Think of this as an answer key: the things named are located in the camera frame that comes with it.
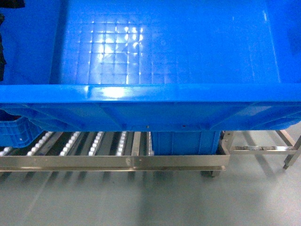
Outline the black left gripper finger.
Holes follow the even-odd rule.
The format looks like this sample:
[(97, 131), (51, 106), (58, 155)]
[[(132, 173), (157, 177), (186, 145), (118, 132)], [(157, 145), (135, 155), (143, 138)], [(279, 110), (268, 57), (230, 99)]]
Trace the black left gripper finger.
[[(10, 9), (24, 8), (25, 1), (24, 0), (1, 0), (0, 7), (10, 8)], [(7, 64), (4, 57), (3, 50), (4, 48), (3, 48), (2, 36), (0, 36), (0, 81), (3, 81), (4, 79), (5, 65)]]

